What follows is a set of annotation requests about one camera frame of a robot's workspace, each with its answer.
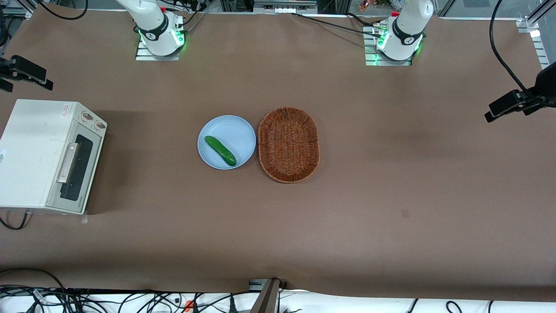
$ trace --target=wicker basket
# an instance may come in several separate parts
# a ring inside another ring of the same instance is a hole
[[[295,107],[268,113],[259,126],[259,161],[281,183],[309,178],[320,161],[318,132],[309,114]]]

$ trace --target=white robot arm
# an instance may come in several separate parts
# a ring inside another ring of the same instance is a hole
[[[131,14],[141,40],[157,56],[170,55],[185,43],[183,17],[163,12],[156,0],[116,0]]]
[[[430,0],[405,0],[399,16],[392,16],[384,21],[388,29],[377,48],[393,60],[409,59],[419,48],[423,30],[433,12],[434,7]]]

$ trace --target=cucumber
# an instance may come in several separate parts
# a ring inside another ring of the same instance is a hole
[[[232,167],[236,166],[236,157],[218,139],[213,136],[205,136],[205,141],[214,151],[220,154],[226,164]]]

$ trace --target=light blue plate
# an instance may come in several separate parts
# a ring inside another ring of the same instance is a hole
[[[222,157],[205,141],[205,136],[218,139],[236,157],[236,165],[229,166]],[[257,138],[253,127],[235,115],[223,115],[208,122],[197,140],[201,159],[216,169],[234,169],[242,166],[255,151]]]

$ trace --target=brown tabletop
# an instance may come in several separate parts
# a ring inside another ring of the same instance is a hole
[[[44,268],[67,287],[238,291],[278,277],[339,295],[556,300],[556,111],[485,122],[517,88],[487,21],[433,18],[411,67],[365,66],[360,34],[289,14],[210,14],[177,62],[135,61],[132,28],[126,12],[63,21],[38,9],[10,43],[6,55],[45,67],[54,90],[1,94],[0,130],[16,99],[71,100],[108,135],[88,223],[2,228],[0,267]],[[495,30],[532,85],[529,35],[514,22]],[[206,122],[232,114],[257,129],[281,106],[319,128],[311,178],[277,183],[256,154],[230,171],[203,163]]]

